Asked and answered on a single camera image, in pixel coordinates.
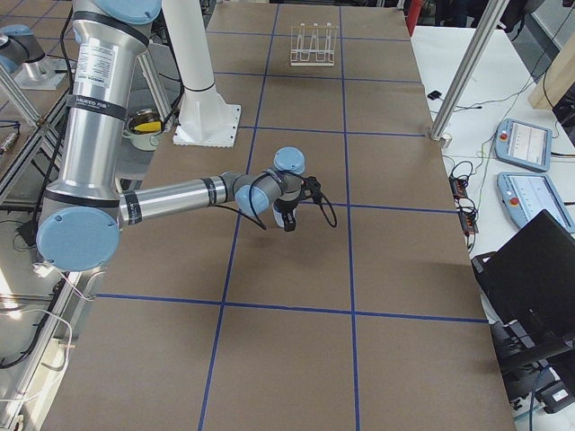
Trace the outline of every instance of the blue tape line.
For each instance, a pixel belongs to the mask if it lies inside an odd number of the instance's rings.
[[[365,312],[365,311],[351,311],[351,310],[335,310],[331,308],[315,308],[315,307],[302,307],[291,305],[275,305],[266,303],[238,303],[238,302],[222,302],[210,301],[205,299],[190,299],[190,298],[176,298],[170,296],[149,296],[149,295],[129,295],[129,294],[97,294],[98,298],[102,299],[120,299],[127,301],[150,301],[158,303],[191,303],[195,305],[214,305],[226,306],[237,308],[250,308],[254,310],[278,310],[282,312],[314,312],[318,314],[343,314],[364,316],[364,317],[377,317],[386,319],[406,319],[412,321],[454,321],[462,323],[489,323],[485,319],[475,319],[470,317],[449,317],[449,316],[433,316],[426,314],[403,314],[400,312]]]
[[[222,302],[219,307],[219,314],[217,316],[217,326],[216,326],[216,334],[214,335],[214,344],[212,346],[212,353],[209,359],[209,367],[208,367],[208,376],[206,377],[206,387],[204,389],[204,398],[201,403],[201,412],[199,414],[199,422],[198,422],[198,431],[201,431],[204,427],[204,421],[206,419],[206,410],[208,408],[208,397],[209,397],[209,390],[211,389],[212,384],[212,375],[214,373],[214,365],[216,363],[216,353],[217,353],[217,346],[219,345],[219,334],[222,330],[222,323],[224,321],[224,309],[226,308],[226,298],[227,298],[227,289],[230,284],[230,278],[232,276],[232,266],[234,265],[234,254],[235,254],[235,246],[237,244],[237,236],[240,231],[240,216],[237,216],[235,219],[235,229],[234,229],[234,239],[232,240],[232,249],[230,250],[230,258],[227,262],[227,272],[226,272],[226,282],[224,284],[224,293],[222,294]]]
[[[408,319],[412,321],[458,321],[462,323],[489,323],[487,319],[473,319],[467,317],[428,316],[425,314],[399,314],[395,312],[356,312],[357,316],[387,317],[390,319]]]
[[[317,130],[314,128],[273,128],[273,127],[259,127],[259,126],[255,126],[254,128],[259,130],[282,130],[286,132],[330,133],[337,135],[343,134],[343,132],[339,130]]]
[[[411,42],[409,39],[393,39],[393,38],[344,38],[344,40],[380,40],[383,42]]]
[[[147,296],[126,294],[97,294],[99,298],[109,299],[133,299],[137,301],[157,301],[159,303],[194,303],[198,305],[221,305],[221,301],[209,301],[205,299],[176,298],[170,296]]]
[[[367,136],[402,136],[402,137],[425,137],[422,133],[387,133],[387,132],[343,132],[340,130],[321,130],[315,128],[275,128],[269,126],[242,126],[243,128],[256,128],[259,130],[281,130],[286,132],[310,132],[310,133],[330,133],[338,135],[367,135]]]
[[[214,72],[214,75],[237,75],[237,76],[264,76],[263,74],[255,74],[251,72]],[[297,78],[297,79],[327,79],[331,81],[340,81],[338,76],[312,76],[312,75],[275,75],[266,74],[269,78]],[[413,81],[406,79],[384,79],[384,78],[345,78],[347,81],[359,81],[367,83],[396,83],[396,84],[422,84],[421,81]]]
[[[344,314],[351,315],[349,310],[332,310],[329,308],[314,308],[314,307],[299,307],[291,305],[271,305],[266,303],[230,303],[226,302],[226,306],[238,308],[255,308],[258,310],[281,310],[285,312],[318,312],[323,314]]]
[[[367,83],[397,83],[397,84],[423,84],[421,81],[409,79],[378,79],[378,78],[345,78],[347,81],[360,81]]]
[[[348,135],[425,137],[424,133],[347,132]]]
[[[24,1],[24,0],[20,0],[20,1],[18,2],[18,4],[16,4],[15,7],[13,7],[12,9],[10,9],[10,11],[8,11],[8,13],[7,13],[5,16],[13,16],[13,15],[11,15],[11,13],[12,13],[13,11],[15,11],[16,9],[18,9],[18,8],[20,7],[20,5],[22,4],[23,1]]]
[[[252,33],[249,31],[213,31],[213,30],[206,30],[207,34],[235,34],[235,35],[242,35],[242,36],[273,36],[270,33]]]
[[[341,17],[341,7],[338,8],[340,15],[340,51],[341,51],[341,100],[343,107],[343,145],[345,148],[345,185],[346,185],[346,204],[348,217],[348,256],[349,256],[349,299],[351,304],[351,350],[353,355],[353,392],[354,407],[356,415],[356,431],[361,429],[361,413],[359,409],[359,371],[358,371],[358,328],[356,323],[356,293],[353,274],[353,235],[351,232],[351,203],[350,184],[349,184],[349,146],[348,146],[348,116],[346,111],[345,98],[345,67],[343,65],[343,20]]]
[[[352,208],[389,209],[392,211],[415,211],[420,213],[457,214],[457,211],[454,209],[386,207],[379,205],[362,205],[362,204],[349,204],[349,206]]]
[[[300,202],[301,205],[315,205],[314,202],[303,201]],[[439,213],[439,214],[457,214],[454,209],[433,209],[433,208],[408,208],[408,207],[386,207],[381,205],[362,205],[362,204],[342,204],[339,202],[332,202],[334,207],[351,207],[351,208],[369,208],[369,209],[381,209],[384,211],[414,211],[421,213]]]
[[[250,31],[206,31],[206,33],[212,34],[232,34],[232,35],[244,35],[244,36],[274,36],[276,38],[291,38],[291,34],[271,34],[271,33],[252,33]],[[340,36],[340,40],[379,40],[383,42],[410,42],[409,39],[393,39],[393,38],[346,38]]]
[[[276,23],[278,21],[278,13],[279,13],[279,6],[276,7],[276,15],[274,17],[274,22],[273,22],[273,31],[275,31],[275,29],[276,29]],[[268,48],[268,58],[266,59],[265,74],[268,73],[268,67],[270,65],[270,55],[271,55],[272,43],[273,43],[273,34],[270,37],[270,47]],[[260,119],[261,101],[263,100],[263,91],[265,88],[265,82],[266,82],[266,76],[263,76],[263,79],[261,81],[260,100],[258,103],[258,110],[256,112],[256,118],[255,118],[255,129],[254,129],[253,135],[252,135],[252,143],[250,145],[250,153],[248,155],[248,163],[247,163],[246,168],[245,168],[246,173],[249,172],[250,166],[252,164],[253,147],[255,144],[255,137],[257,134],[258,121]],[[214,337],[214,345],[212,347],[212,355],[211,355],[211,358],[209,359],[208,377],[206,379],[206,388],[204,390],[204,399],[202,401],[201,413],[199,415],[198,431],[202,431],[202,429],[204,427],[204,421],[206,419],[206,410],[208,408],[209,390],[211,388],[212,374],[214,371],[214,365],[216,363],[216,354],[217,354],[217,346],[219,343],[219,335],[220,335],[220,331],[222,329],[222,322],[224,320],[224,310],[226,308],[227,290],[228,290],[228,287],[230,284],[230,279],[232,276],[232,268],[234,265],[234,255],[235,255],[235,246],[237,244],[237,237],[238,237],[238,234],[240,232],[240,221],[241,221],[240,216],[237,216],[235,219],[234,240],[232,241],[232,249],[230,250],[230,258],[229,258],[228,265],[227,265],[226,284],[224,285],[224,293],[222,295],[222,305],[220,306],[219,315],[217,317],[216,335]]]

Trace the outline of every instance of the screen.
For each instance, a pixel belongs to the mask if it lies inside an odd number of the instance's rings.
[[[546,209],[563,227],[567,226],[562,210],[545,177],[538,175],[533,177],[528,175],[509,175],[509,179],[527,220],[531,220],[541,210]]]
[[[546,142],[545,130],[513,123],[508,154],[531,163],[542,164]]]
[[[482,285],[504,323],[517,319],[536,344],[575,332],[575,240],[547,212],[526,224],[484,265]],[[575,352],[549,362],[575,392]]]

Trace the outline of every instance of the metal bowl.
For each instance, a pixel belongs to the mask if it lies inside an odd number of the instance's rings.
[[[153,123],[155,121],[161,121],[161,120],[162,119],[160,118],[160,114],[158,114],[156,110],[150,110],[150,109],[139,110],[138,112],[136,112],[136,115],[134,115],[134,117],[129,119],[128,130],[131,133],[135,133],[136,135],[146,135],[150,132],[139,132],[136,130],[136,127],[142,124]]]

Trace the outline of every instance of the brown table surface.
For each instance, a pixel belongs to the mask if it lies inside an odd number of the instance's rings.
[[[288,65],[300,22],[341,26],[335,67]],[[167,137],[144,187],[293,145],[339,225],[301,205],[294,233],[220,208],[127,229],[42,429],[515,429],[402,13],[224,3],[208,40],[235,146]]]

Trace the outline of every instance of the gray robot arm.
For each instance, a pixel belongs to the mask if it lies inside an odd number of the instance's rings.
[[[199,5],[195,6],[203,29]],[[74,8],[80,52],[68,100],[64,156],[58,179],[46,188],[37,234],[38,251],[47,262],[67,271],[105,265],[118,247],[120,227],[158,216],[232,200],[254,216],[274,202],[290,202],[292,207],[309,198],[301,193],[304,156],[289,147],[280,150],[273,167],[259,176],[228,172],[119,195],[115,162],[132,75],[137,56],[147,50],[161,1],[140,0],[134,6],[75,0]]]

